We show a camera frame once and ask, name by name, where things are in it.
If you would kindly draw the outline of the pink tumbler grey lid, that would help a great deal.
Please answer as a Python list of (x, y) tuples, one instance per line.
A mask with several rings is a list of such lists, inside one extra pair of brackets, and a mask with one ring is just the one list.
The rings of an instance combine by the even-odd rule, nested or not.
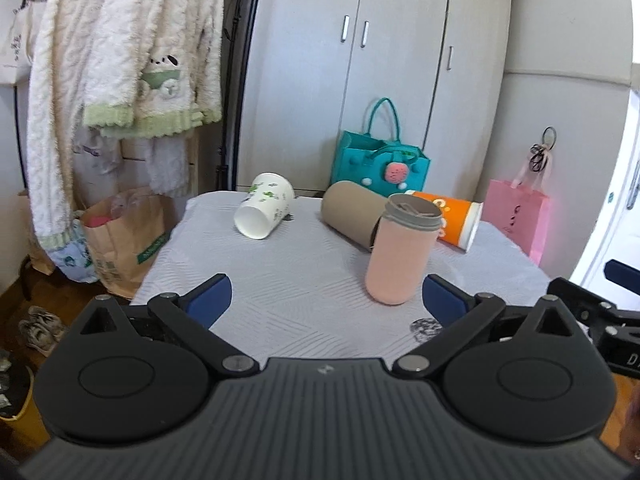
[(364, 279), (375, 301), (399, 306), (416, 294), (441, 227), (442, 212), (432, 202), (410, 194), (388, 198)]

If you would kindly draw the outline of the orange coco paper cup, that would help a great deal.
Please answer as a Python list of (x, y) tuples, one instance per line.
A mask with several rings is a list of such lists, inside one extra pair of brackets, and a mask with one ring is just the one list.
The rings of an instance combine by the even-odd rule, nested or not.
[(419, 191), (407, 191), (407, 194), (428, 200), (440, 209), (442, 227), (438, 238), (442, 242), (464, 252), (470, 250), (482, 218), (483, 203)]

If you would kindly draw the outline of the white green-print paper cup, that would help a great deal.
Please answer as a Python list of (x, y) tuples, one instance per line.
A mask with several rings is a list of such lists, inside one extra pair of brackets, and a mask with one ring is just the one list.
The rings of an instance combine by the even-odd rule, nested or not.
[(294, 188), (288, 180), (264, 172), (257, 176), (234, 214), (234, 225), (245, 237), (263, 240), (290, 213), (295, 198)]

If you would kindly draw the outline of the beige steel-lined cup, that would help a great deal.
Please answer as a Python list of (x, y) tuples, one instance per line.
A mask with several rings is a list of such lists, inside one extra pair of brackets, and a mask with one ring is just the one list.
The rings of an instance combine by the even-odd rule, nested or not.
[(322, 221), (370, 252), (388, 198), (350, 181), (332, 184), (321, 201)]

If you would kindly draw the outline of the white door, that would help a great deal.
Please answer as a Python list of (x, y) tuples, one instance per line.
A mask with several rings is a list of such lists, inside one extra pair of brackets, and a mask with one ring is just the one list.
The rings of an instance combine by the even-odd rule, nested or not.
[(631, 69), (631, 90), (620, 151), (608, 194), (589, 242), (572, 274), (572, 280), (590, 292), (614, 301), (620, 308), (637, 311), (639, 297), (608, 281), (604, 266), (615, 259), (637, 269), (639, 266), (639, 195), (633, 210), (626, 200), (634, 168), (639, 160), (639, 65)]

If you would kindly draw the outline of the brown paper shopping bag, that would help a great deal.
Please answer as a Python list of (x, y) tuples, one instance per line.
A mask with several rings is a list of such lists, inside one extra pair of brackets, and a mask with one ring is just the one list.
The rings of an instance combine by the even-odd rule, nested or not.
[(160, 196), (149, 188), (121, 192), (88, 208), (80, 224), (101, 283), (134, 298), (169, 238)]

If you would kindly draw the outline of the pink paper gift bag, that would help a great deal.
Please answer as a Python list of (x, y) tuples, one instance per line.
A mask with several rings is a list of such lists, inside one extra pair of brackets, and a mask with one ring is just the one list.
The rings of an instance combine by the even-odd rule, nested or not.
[(552, 157), (544, 156), (544, 168), (534, 172), (526, 162), (518, 175), (508, 180), (491, 180), (484, 200), (482, 220), (490, 223), (540, 265), (551, 218), (551, 197), (546, 185), (552, 173)]

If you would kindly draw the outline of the white patterned tablecloth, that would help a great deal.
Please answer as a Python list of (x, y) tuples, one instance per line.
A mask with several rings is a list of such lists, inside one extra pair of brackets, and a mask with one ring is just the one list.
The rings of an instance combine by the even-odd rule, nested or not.
[(291, 219), (264, 240), (235, 229), (243, 198), (213, 192), (189, 200), (134, 303), (227, 274), (232, 303), (212, 331), (259, 363), (276, 356), (393, 363), (439, 332), (421, 296), (387, 307), (367, 295), (369, 253), (322, 222), (318, 198), (296, 198)]

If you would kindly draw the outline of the worn sneakers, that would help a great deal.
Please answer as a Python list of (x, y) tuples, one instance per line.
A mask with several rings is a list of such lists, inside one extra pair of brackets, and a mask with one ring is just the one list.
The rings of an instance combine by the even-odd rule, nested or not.
[(18, 322), (18, 330), (29, 348), (50, 356), (65, 335), (66, 325), (48, 310), (31, 306), (28, 318)]

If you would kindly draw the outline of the teal felt handbag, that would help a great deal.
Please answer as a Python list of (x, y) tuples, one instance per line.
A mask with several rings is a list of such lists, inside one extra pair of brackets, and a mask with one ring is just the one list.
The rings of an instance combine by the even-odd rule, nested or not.
[[(384, 104), (393, 118), (393, 135), (388, 141), (371, 136), (376, 113)], [(385, 197), (421, 192), (430, 166), (431, 159), (420, 148), (401, 142), (396, 106), (390, 98), (382, 98), (373, 105), (365, 132), (343, 131), (334, 154), (330, 185), (349, 181)]]

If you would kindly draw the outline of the white fluffy green-trim cardigan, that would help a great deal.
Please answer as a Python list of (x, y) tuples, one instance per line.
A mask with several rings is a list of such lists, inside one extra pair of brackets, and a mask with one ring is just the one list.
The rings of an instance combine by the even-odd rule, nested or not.
[(222, 117), (224, 0), (47, 0), (29, 79), (32, 224), (58, 252), (74, 232), (78, 133), (138, 139), (152, 190), (190, 190), (188, 139)]

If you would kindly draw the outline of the grey three-door wardrobe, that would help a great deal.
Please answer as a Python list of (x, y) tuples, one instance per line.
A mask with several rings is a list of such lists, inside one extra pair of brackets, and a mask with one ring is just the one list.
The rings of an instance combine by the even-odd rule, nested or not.
[(494, 124), (511, 0), (247, 0), (232, 185), (330, 182), (344, 131), (401, 139), (425, 188), (471, 198)]

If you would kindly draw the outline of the black clothes rack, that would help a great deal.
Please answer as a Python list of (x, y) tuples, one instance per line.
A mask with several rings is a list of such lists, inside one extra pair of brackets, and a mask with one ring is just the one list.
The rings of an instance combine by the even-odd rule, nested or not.
[[(227, 58), (224, 61), (224, 117), (222, 118), (218, 162), (215, 171), (215, 187), (212, 191), (232, 191), (236, 185), (238, 159), (240, 154), (241, 107), (246, 86), (246, 72), (250, 44), (256, 20), (259, 0), (233, 0), (233, 14), (230, 32), (224, 28), (224, 38), (228, 42)], [(21, 0), (20, 10), (28, 1)], [(26, 155), (23, 154), (23, 136), (18, 112), (21, 111), (17, 86), (14, 84), (13, 107), (15, 139), (20, 158), (21, 176), (24, 188), (28, 188)]]

